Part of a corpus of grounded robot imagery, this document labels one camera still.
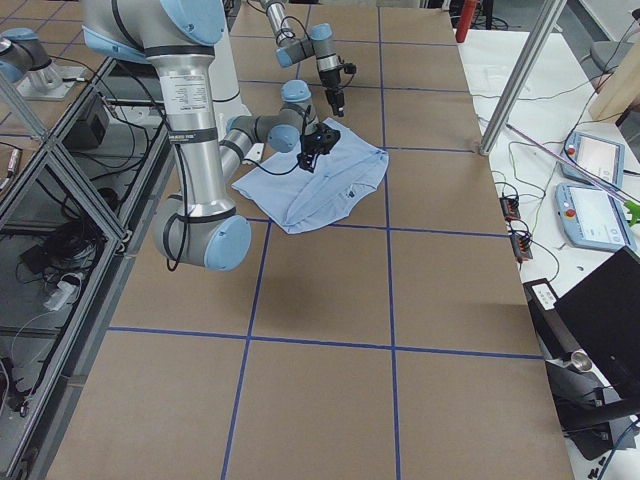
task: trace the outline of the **cardboard table surface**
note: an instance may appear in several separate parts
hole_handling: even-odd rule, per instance
[[[233,192],[253,244],[229,273],[171,274],[148,238],[48,478],[572,479],[447,14],[287,13],[358,65],[339,121],[386,178],[300,235]],[[231,36],[252,112],[297,77],[329,115],[263,15]]]

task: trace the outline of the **white cable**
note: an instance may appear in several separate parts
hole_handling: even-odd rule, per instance
[[[16,333],[16,335],[13,337],[13,339],[11,340],[11,346],[9,347],[9,358],[11,358],[11,360],[14,359],[13,357],[13,347],[15,346],[16,340],[18,339],[18,337],[20,336],[20,334],[29,326],[31,325],[33,322],[35,322],[36,320],[38,320],[39,318],[44,317],[45,315],[49,315],[51,313],[57,313],[54,311],[50,311],[50,312],[44,312],[41,313],[40,315],[37,315],[35,317],[33,317],[31,320],[29,320],[27,323],[25,323],[22,327],[20,327],[20,330],[18,330],[18,333]]]

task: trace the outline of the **black cable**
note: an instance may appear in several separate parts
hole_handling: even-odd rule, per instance
[[[155,98],[153,98],[153,95],[151,94],[151,92],[149,91],[147,86],[142,82],[142,80],[140,80],[138,77],[136,77],[133,74],[133,72],[129,69],[129,67],[127,67],[123,62],[117,62],[117,64],[127,75],[129,75],[129,77],[131,77],[131,79],[134,82],[136,82],[138,84],[138,86],[142,89],[142,91],[145,93],[145,95],[149,98],[149,101],[151,102],[151,105],[153,105],[153,107],[156,109],[156,111],[160,115],[160,118],[162,119],[162,121],[160,122],[160,125],[158,125],[158,128],[156,128],[156,132],[153,135],[153,138],[151,139],[151,143],[149,144],[151,146],[151,145],[155,144],[156,140],[160,136],[162,128],[165,125],[166,126],[169,125],[169,123],[167,121],[167,115],[164,112],[164,110],[162,109],[162,107],[160,107],[158,102],[156,102]],[[146,161],[150,154],[151,154],[151,147],[147,148],[147,150],[145,151],[144,155],[142,156],[140,161],[136,163],[135,166],[140,165],[141,163]],[[127,190],[125,191],[124,195],[122,196],[122,199],[120,201],[120,205],[124,204],[124,202],[127,200],[127,198],[129,198],[129,195],[131,194],[131,191],[133,190],[133,185],[135,185],[135,182],[136,182],[138,176],[140,175],[140,172],[141,172],[141,169],[137,170],[135,176],[133,177],[133,180],[129,183],[129,185],[127,185]]]
[[[58,197],[56,197],[53,193],[51,193],[51,191],[44,185],[44,183],[42,183],[40,181],[40,179],[36,179],[36,183],[40,186],[40,188],[42,189],[42,191],[49,197],[51,198],[51,200],[53,200],[54,202],[56,202],[58,205],[60,205],[60,208],[62,209],[62,214],[67,217],[67,218],[71,218],[74,220],[79,220],[81,218],[81,214],[78,212],[74,212],[73,210],[71,210],[71,208],[66,204],[66,201],[60,200]]]
[[[111,90],[111,88],[109,87],[109,85],[107,84],[107,82],[105,82],[105,81],[104,81],[104,79],[102,78],[102,75],[99,75],[99,74],[98,74],[98,72],[96,72],[96,71],[95,71],[93,68],[91,68],[89,65],[87,65],[86,63],[81,62],[81,61],[79,61],[79,60],[75,60],[75,59],[73,59],[73,58],[61,57],[61,56],[58,56],[58,55],[49,55],[49,56],[50,56],[51,58],[55,58],[55,59],[57,59],[57,60],[64,60],[64,61],[66,61],[66,62],[72,62],[72,63],[76,63],[76,64],[78,64],[78,65],[82,65],[84,68],[86,68],[87,70],[89,70],[89,71],[93,74],[93,77],[96,79],[96,81],[98,81],[98,82],[102,83],[102,85],[104,86],[104,88],[105,88],[105,90],[107,91],[107,93],[109,93],[109,95],[111,95],[111,97],[114,99],[114,101],[115,101],[116,103],[118,103],[118,97],[116,96],[116,94],[115,94],[115,93],[113,93],[113,90]],[[106,101],[106,100],[104,100],[104,98],[103,98],[103,96],[102,96],[102,93],[98,92],[98,94],[100,95],[100,97],[101,97],[101,99],[102,99],[103,101]],[[134,124],[132,124],[131,122],[129,122],[129,121],[127,120],[127,115],[124,113],[124,109],[123,109],[122,107],[120,107],[120,112],[122,113],[122,117],[123,117],[123,118],[120,118],[120,117],[115,113],[115,111],[111,111],[112,115],[114,116],[114,118],[115,118],[116,120],[119,120],[120,122],[124,123],[125,125],[127,125],[127,126],[129,127],[129,133],[131,134],[131,142],[132,142],[132,145],[131,145],[131,153],[129,154],[129,158],[127,159],[127,162],[129,162],[129,161],[133,158],[133,156],[135,155],[135,153],[136,153],[136,134],[133,132],[133,127],[132,127],[132,125],[134,125]],[[136,127],[136,128],[144,128],[144,127],[141,127],[140,125],[135,125],[135,127]],[[147,139],[147,147],[148,147],[148,145],[149,145],[149,137],[148,137],[148,135],[147,135],[147,133],[146,133],[146,130],[145,130],[145,137],[146,137],[146,139]]]
[[[625,429],[625,431],[622,432],[622,434],[618,437],[618,440],[616,440],[616,443],[613,445],[613,448],[611,449],[611,453],[609,454],[609,456],[607,457],[607,460],[604,462],[604,465],[602,466],[602,470],[600,470],[600,475],[598,475],[598,480],[602,480],[604,478],[604,472],[607,471],[607,468],[611,463],[611,459],[613,458],[613,455],[618,451],[618,448],[620,447],[620,445],[622,444],[622,441],[626,438],[626,436],[629,435],[629,433],[632,432],[633,429],[638,425],[640,425],[640,420],[636,420],[635,422],[632,422],[631,425],[629,425]]]
[[[293,15],[286,15],[285,17],[282,18],[282,21],[280,22],[280,30],[282,30],[282,25],[284,24],[284,22],[286,20],[293,20],[295,21],[298,25],[300,25],[300,28],[302,28],[302,31],[304,32],[304,36],[305,37],[309,37],[309,33],[307,32],[307,27],[304,26],[304,23],[302,23],[298,18],[294,17]]]
[[[258,167],[260,170],[262,170],[265,173],[268,173],[269,175],[273,175],[273,176],[281,176],[281,175],[288,175],[291,172],[293,172],[297,167],[298,164],[296,163],[293,167],[291,167],[290,170],[287,170],[286,172],[272,172],[271,170],[267,170],[266,168],[264,168],[262,165],[260,165],[258,162],[254,162],[253,160],[249,159],[249,158],[245,158],[243,161],[245,162],[249,162],[254,164],[256,167]]]
[[[184,157],[182,156],[182,147],[180,144],[176,144],[176,152],[178,153],[178,165],[180,166],[180,173],[182,179],[182,205],[184,207],[184,221],[182,226],[182,238],[180,239],[180,248],[178,249],[178,255],[174,256],[171,251],[167,251],[167,253],[174,257],[174,264],[171,265],[171,260],[167,258],[167,270],[170,272],[175,272],[180,265],[180,259],[182,258],[182,253],[184,252],[184,246],[187,243],[187,230],[189,229],[189,200],[187,198],[187,172],[185,167]]]
[[[142,80],[140,80],[138,77],[136,77],[133,72],[129,69],[129,67],[127,67],[123,62],[116,62],[117,65],[124,70],[124,73],[126,73],[127,75],[129,75],[129,77],[131,77],[131,79],[136,82],[140,88],[142,89],[142,91],[145,93],[145,95],[149,98],[149,101],[151,102],[151,104],[154,106],[154,108],[158,111],[158,113],[160,114],[160,117],[166,122],[167,121],[167,116],[164,113],[164,110],[162,109],[162,107],[158,104],[158,102],[156,102],[156,99],[153,98],[153,95],[151,94],[151,92],[149,91],[149,89],[147,88],[147,86],[142,82]]]
[[[550,143],[558,143],[558,142],[545,142],[543,145],[547,145]],[[525,147],[535,147],[534,144],[532,143],[527,143],[527,142],[518,142],[518,141],[513,141],[513,142],[509,142],[509,145],[507,145],[507,150],[509,151],[509,160],[511,161],[511,167],[513,169],[513,178],[515,178],[518,182],[523,183],[525,185],[529,185],[530,187],[533,187],[537,190],[539,190],[540,192],[542,192],[542,197],[539,197],[540,200],[543,200],[546,196],[547,196],[547,192],[546,190],[542,189],[542,187],[536,185],[535,183],[531,183],[528,182],[526,180],[523,180],[522,178],[518,177],[518,174],[516,172],[516,159],[515,159],[515,155],[513,153],[513,150],[511,149],[512,145],[523,145]]]
[[[108,163],[105,163],[101,160],[98,160],[95,156],[88,154],[86,152],[78,152],[78,151],[69,151],[69,153],[71,155],[80,155],[82,157],[85,157],[89,160],[91,160],[94,163],[97,163],[98,165],[100,165],[101,167],[107,168],[107,169],[118,169],[118,168],[123,168],[127,163],[129,163],[131,161],[131,159],[127,159],[124,162],[122,162],[120,165],[109,165]]]
[[[556,257],[551,250],[549,250],[544,245],[536,242],[535,240],[533,240],[533,238],[531,239],[531,243],[533,243],[534,245],[537,245],[540,248],[542,248],[545,252],[547,252],[549,255],[551,255],[551,257],[553,257],[553,259],[555,260],[555,262],[556,262],[556,273],[549,280],[549,283],[553,282],[556,278],[558,278],[558,275],[560,275],[560,260],[558,260],[558,257]]]
[[[145,150],[140,160],[136,162],[137,164],[141,165],[142,163],[147,161],[147,159],[149,158],[149,155],[151,155],[151,148],[160,137],[160,134],[162,133],[162,129],[164,125],[165,125],[165,120],[162,119],[160,122],[160,125],[158,125],[158,127],[156,128],[156,132],[151,138],[150,147],[147,150]],[[131,192],[133,191],[133,186],[135,185],[136,180],[138,179],[138,176],[140,175],[141,172],[142,172],[142,168],[139,168],[138,170],[136,170],[136,173],[133,176],[133,179],[131,180],[129,185],[127,185],[127,189],[125,190],[124,194],[122,195],[122,198],[120,199],[120,205],[124,204],[124,202],[126,202],[127,199],[129,198],[129,195],[131,195]]]
[[[574,92],[574,91],[578,90],[579,88],[584,87],[585,85],[589,85],[593,80],[595,80],[596,78],[599,78],[601,76],[602,76],[602,74],[598,74],[598,75],[596,75],[594,77],[591,77],[586,82],[583,82],[578,86],[570,88],[569,90],[563,90],[562,92],[558,92],[558,93],[556,93],[554,95],[550,95],[550,96],[547,96],[547,97],[518,98],[518,101],[519,102],[535,102],[535,101],[538,101],[538,100],[553,100],[554,98],[557,98],[560,95],[564,95],[566,93]],[[474,93],[474,94],[471,94],[471,96],[472,97],[481,97],[481,98],[490,98],[491,99],[491,98],[500,98],[502,95],[482,95],[482,94],[479,94],[479,93]]]

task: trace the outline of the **light blue cloth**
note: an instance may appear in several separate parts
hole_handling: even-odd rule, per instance
[[[316,230],[347,217],[356,203],[376,191],[387,171],[387,152],[333,119],[325,123],[340,130],[341,137],[331,153],[318,157],[314,173],[296,168],[273,176],[255,168],[232,185],[287,233]],[[290,153],[276,153],[262,166],[286,172],[297,163],[299,145]]]

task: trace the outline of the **white table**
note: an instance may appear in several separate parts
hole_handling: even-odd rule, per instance
[[[524,32],[484,30],[469,32],[466,42],[460,45],[460,55],[472,94],[494,97],[502,93],[526,38],[527,33]],[[520,98],[549,97],[583,85],[553,99],[518,101],[509,122],[541,143],[564,140],[593,94],[593,88],[588,80],[564,38],[560,34],[552,34]],[[491,117],[497,102],[497,98],[474,96],[476,113],[487,120]],[[582,120],[591,120],[588,111]],[[480,121],[482,129],[485,125],[486,122]],[[583,124],[577,128],[577,131],[589,132],[626,145],[613,123]],[[513,184],[520,195],[540,195],[541,192],[536,188],[520,183],[514,178],[508,153],[508,146],[513,141],[523,140],[514,132],[505,129],[490,154],[491,167],[494,171],[502,172],[506,181]],[[559,144],[550,147],[554,151],[560,150]],[[534,147],[514,144],[512,150],[515,154],[518,177],[544,188],[555,166],[553,158]],[[625,168],[640,171],[640,164],[629,148],[626,149]],[[534,240],[547,247],[558,258],[560,272],[552,285],[562,296],[609,258],[611,253],[575,248],[565,237],[556,213],[554,192],[556,185],[569,180],[559,171],[558,167],[549,182],[546,198],[542,201]],[[496,181],[503,180],[500,173],[495,173],[494,176]],[[640,179],[626,175],[623,189],[636,197],[640,196]],[[512,191],[506,187],[505,193],[509,194]],[[520,213],[531,228],[535,224],[535,214],[539,205],[540,201],[533,197],[521,198]],[[640,245],[640,226],[633,227],[632,234]],[[551,278],[556,270],[555,261],[536,245],[532,248],[534,259],[524,262],[520,272],[522,281]],[[567,448],[576,478],[586,478],[591,468],[598,467],[596,461],[586,461],[573,442],[567,441]],[[637,478],[639,471],[640,450],[620,451],[616,453],[608,467],[605,478],[606,480],[632,480]]]

